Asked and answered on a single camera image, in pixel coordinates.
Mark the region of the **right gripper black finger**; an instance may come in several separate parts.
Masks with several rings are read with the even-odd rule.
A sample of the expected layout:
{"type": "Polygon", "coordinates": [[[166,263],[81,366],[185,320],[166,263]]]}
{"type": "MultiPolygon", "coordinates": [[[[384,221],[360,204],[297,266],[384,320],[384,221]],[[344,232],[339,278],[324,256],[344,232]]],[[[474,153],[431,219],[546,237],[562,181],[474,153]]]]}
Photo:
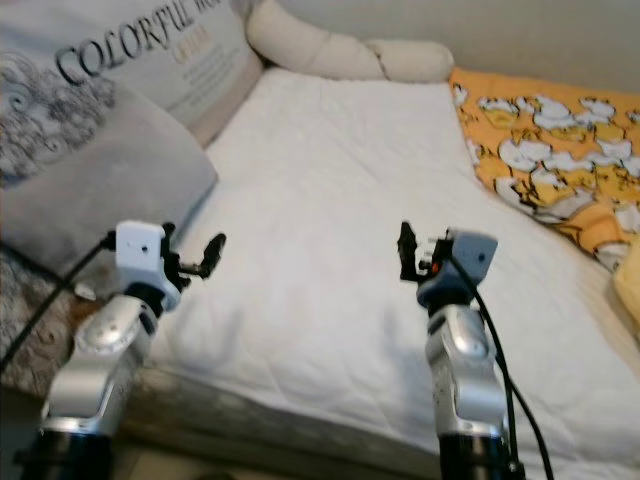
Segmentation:
{"type": "Polygon", "coordinates": [[[408,221],[399,224],[397,239],[397,255],[399,259],[399,279],[402,282],[420,283],[419,257],[417,257],[416,234],[408,221]]]}

